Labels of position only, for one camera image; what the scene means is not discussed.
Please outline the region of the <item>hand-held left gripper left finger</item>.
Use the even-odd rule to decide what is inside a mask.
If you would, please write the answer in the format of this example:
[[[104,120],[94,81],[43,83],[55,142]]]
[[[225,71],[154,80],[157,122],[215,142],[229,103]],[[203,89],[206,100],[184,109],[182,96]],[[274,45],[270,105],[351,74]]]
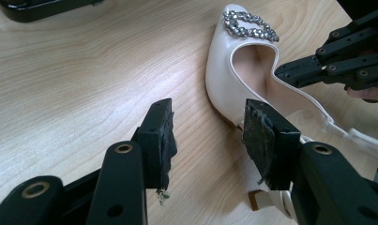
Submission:
[[[169,98],[153,103],[129,141],[106,151],[85,225],[147,225],[146,191],[169,186],[177,153]]]

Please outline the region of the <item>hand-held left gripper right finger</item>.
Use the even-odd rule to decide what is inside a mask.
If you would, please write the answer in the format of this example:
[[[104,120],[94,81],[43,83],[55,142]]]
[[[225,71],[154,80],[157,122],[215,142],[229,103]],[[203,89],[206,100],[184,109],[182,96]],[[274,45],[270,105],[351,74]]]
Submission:
[[[246,101],[243,143],[262,183],[292,191],[299,225],[378,225],[378,185],[335,147],[300,135],[272,106]]]

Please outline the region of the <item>white heeled shoe with rhinestone buckle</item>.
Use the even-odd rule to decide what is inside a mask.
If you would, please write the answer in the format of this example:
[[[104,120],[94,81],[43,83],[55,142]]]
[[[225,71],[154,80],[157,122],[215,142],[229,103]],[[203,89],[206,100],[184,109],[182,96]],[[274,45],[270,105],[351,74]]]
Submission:
[[[378,141],[355,130],[338,127],[322,105],[309,94],[274,75],[279,50],[264,39],[265,22],[244,7],[228,4],[219,16],[205,70],[205,86],[213,107],[237,128],[244,127],[248,98],[271,104],[282,115],[298,111],[314,115],[320,128],[357,151],[369,147],[378,157]]]

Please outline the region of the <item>red and black shoe rack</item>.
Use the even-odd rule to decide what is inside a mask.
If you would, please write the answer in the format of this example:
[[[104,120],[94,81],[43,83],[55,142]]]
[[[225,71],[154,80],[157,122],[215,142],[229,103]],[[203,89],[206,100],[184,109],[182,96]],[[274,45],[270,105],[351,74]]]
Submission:
[[[12,21],[31,23],[104,0],[0,0],[1,11]]]

